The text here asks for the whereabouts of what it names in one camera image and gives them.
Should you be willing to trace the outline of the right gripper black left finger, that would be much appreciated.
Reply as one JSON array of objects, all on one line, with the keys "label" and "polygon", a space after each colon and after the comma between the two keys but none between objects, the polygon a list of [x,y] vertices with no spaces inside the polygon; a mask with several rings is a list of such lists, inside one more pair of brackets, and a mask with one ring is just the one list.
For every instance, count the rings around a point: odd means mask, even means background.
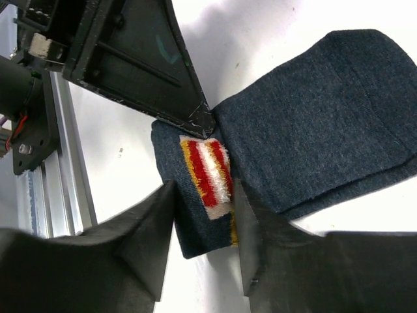
[{"label": "right gripper black left finger", "polygon": [[166,181],[75,236],[1,230],[2,312],[152,312],[162,295],[176,205]]}]

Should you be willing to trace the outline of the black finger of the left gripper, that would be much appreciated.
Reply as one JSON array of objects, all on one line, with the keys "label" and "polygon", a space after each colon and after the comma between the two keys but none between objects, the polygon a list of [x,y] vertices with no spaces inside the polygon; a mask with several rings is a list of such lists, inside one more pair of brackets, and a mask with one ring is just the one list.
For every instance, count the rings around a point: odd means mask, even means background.
[{"label": "black finger of the left gripper", "polygon": [[171,1],[88,1],[64,79],[193,136],[215,121]]}]

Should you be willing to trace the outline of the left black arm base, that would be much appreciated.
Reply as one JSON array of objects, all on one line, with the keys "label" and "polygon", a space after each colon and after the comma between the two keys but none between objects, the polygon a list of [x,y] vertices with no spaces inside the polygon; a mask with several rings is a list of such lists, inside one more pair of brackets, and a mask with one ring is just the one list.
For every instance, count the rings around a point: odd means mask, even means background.
[{"label": "left black arm base", "polygon": [[20,130],[10,144],[15,175],[35,170],[59,144],[50,74],[43,72],[41,79],[35,80],[34,88],[29,102],[19,114],[23,119]]}]

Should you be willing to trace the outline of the navy cartoon sock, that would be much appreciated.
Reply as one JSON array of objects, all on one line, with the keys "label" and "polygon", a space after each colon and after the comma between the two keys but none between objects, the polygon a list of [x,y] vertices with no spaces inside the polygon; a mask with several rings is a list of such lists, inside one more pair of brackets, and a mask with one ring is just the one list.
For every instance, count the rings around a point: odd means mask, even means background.
[{"label": "navy cartoon sock", "polygon": [[152,124],[187,259],[238,243],[234,179],[295,220],[416,175],[416,64],[377,30],[327,34],[213,115],[205,140]]}]

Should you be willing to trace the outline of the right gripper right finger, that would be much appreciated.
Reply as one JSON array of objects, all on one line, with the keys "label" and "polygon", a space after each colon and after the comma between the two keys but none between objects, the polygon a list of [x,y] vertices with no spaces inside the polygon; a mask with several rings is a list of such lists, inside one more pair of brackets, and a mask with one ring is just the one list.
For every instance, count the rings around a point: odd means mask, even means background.
[{"label": "right gripper right finger", "polygon": [[252,312],[415,312],[416,234],[292,226],[234,182],[244,295]]}]

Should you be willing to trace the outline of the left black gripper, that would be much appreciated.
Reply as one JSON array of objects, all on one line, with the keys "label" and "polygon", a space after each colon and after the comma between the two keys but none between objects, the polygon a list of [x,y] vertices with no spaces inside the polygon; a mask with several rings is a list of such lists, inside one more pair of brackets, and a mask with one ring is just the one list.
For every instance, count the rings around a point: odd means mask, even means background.
[{"label": "left black gripper", "polygon": [[73,70],[93,22],[94,1],[13,1],[25,59],[48,72]]}]

